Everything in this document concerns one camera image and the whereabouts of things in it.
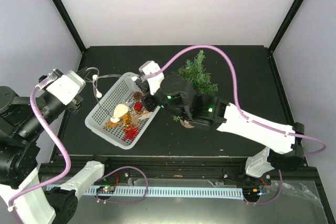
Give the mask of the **small green christmas tree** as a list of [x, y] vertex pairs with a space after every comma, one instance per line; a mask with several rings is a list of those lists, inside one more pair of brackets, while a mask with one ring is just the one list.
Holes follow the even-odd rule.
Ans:
[[187, 60], [185, 65], [180, 67], [177, 72], [172, 72], [174, 76], [189, 81], [197, 96], [195, 100], [194, 111], [200, 110], [202, 105], [202, 98], [214, 96], [218, 92], [218, 84], [211, 82], [211, 74], [206, 72], [203, 61], [206, 56], [204, 50], [200, 50], [195, 56], [194, 60]]

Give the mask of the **red gift box ornament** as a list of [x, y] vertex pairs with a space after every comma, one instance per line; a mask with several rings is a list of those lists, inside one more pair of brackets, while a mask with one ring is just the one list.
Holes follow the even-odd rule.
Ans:
[[141, 112], [142, 108], [143, 108], [143, 104], [142, 104], [141, 102], [136, 102], [136, 103], [134, 104], [134, 110], [135, 110], [136, 112]]

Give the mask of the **white perforated plastic basket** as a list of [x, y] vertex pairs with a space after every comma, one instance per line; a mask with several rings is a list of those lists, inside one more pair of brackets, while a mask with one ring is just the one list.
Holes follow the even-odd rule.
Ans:
[[[106, 94], [101, 94], [97, 88], [98, 80], [112, 77], [117, 78], [116, 83]], [[156, 108], [149, 112], [141, 100], [134, 97], [143, 94], [136, 80], [136, 74], [131, 72], [106, 76], [94, 74], [91, 80], [97, 105], [86, 117], [85, 125], [94, 134], [123, 150], [135, 146], [159, 111]]]

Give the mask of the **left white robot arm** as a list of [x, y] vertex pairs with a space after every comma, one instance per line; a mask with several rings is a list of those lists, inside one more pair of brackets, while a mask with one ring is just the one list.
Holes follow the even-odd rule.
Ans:
[[86, 163], [67, 182], [45, 191], [44, 187], [64, 178], [71, 168], [69, 155], [57, 143], [66, 161], [64, 171], [40, 182], [36, 142], [65, 110], [77, 112], [88, 68], [62, 73], [54, 70], [39, 78], [32, 97], [21, 97], [7, 86], [1, 87], [1, 198], [17, 223], [68, 223], [78, 201], [97, 180], [108, 181], [111, 166], [98, 161]]

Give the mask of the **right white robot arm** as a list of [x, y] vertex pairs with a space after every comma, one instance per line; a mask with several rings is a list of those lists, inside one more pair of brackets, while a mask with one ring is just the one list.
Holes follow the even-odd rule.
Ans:
[[303, 148], [294, 136], [295, 128], [274, 123], [252, 114], [241, 115], [237, 106], [213, 95], [198, 94], [190, 81], [171, 75], [142, 80], [134, 77], [143, 91], [144, 107], [162, 107], [189, 128], [232, 133], [265, 148], [248, 157], [238, 171], [239, 179], [250, 184], [273, 170], [296, 170], [303, 162]]

